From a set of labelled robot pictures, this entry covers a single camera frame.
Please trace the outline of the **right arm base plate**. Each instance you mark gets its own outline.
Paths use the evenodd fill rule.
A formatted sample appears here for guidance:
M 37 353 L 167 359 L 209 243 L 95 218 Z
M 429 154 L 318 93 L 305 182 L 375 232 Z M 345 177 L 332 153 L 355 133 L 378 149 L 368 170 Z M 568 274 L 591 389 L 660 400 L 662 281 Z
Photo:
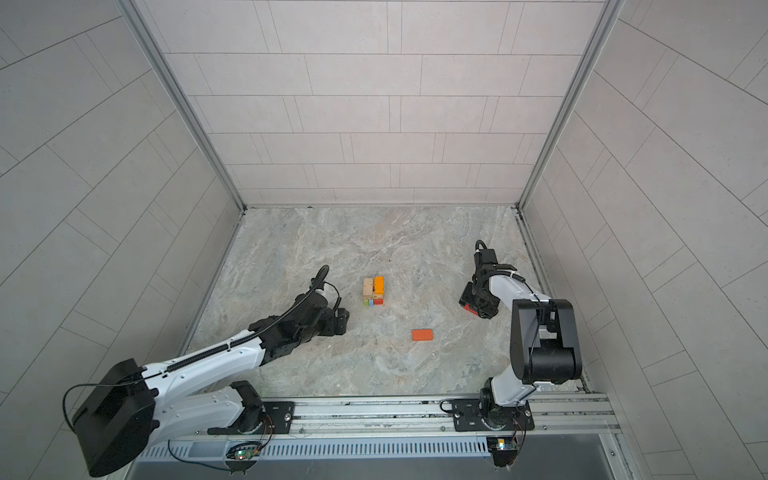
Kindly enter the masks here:
M 455 399 L 450 413 L 457 432 L 522 432 L 535 429 L 530 404 L 484 406 L 480 400 Z

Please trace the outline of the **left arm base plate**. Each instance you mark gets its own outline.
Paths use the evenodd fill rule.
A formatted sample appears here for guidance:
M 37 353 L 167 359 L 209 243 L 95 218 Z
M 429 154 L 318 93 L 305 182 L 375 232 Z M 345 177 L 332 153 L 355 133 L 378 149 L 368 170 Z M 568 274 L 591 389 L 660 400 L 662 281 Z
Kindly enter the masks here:
M 246 406 L 226 427 L 207 430 L 208 435 L 287 434 L 293 421 L 294 402 L 266 402 L 261 406 Z

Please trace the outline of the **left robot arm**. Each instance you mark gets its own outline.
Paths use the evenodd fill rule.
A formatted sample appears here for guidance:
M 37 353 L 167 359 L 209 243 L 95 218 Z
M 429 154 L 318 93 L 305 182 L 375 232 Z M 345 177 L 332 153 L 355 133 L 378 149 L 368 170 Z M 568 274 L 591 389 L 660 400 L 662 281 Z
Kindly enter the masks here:
M 258 320 L 212 347 L 140 366 L 115 364 L 68 425 L 90 476 L 107 476 L 146 448 L 197 431 L 212 435 L 270 434 L 274 420 L 247 381 L 213 392 L 206 387 L 291 354 L 316 336 L 345 334 L 349 312 L 314 290 L 283 314 Z

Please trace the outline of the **plain beige wood block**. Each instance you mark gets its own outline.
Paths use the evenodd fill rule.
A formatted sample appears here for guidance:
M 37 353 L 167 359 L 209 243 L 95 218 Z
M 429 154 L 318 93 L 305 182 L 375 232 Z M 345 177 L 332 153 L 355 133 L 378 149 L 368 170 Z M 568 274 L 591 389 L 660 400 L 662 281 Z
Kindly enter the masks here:
M 365 278 L 363 280 L 362 298 L 365 302 L 372 300 L 374 296 L 374 279 Z

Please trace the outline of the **yellow orange wood block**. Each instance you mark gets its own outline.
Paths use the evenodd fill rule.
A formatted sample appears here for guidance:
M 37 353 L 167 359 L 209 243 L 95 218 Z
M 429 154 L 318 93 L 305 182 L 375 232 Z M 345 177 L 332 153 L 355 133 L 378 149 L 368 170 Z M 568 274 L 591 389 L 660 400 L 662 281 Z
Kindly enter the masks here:
M 383 276 L 377 276 L 373 279 L 373 295 L 375 298 L 382 298 L 385 294 L 385 279 Z

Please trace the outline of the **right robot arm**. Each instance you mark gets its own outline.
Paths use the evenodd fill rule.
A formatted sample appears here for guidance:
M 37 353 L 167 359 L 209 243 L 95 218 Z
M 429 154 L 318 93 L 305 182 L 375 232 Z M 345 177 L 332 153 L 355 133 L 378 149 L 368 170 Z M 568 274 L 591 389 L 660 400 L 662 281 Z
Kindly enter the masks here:
M 481 319 L 495 317 L 501 305 L 511 311 L 509 365 L 481 389 L 480 418 L 492 429 L 523 424 L 522 408 L 539 384 L 561 385 L 581 377 L 574 308 L 566 299 L 534 290 L 481 240 L 475 242 L 474 265 L 459 305 Z

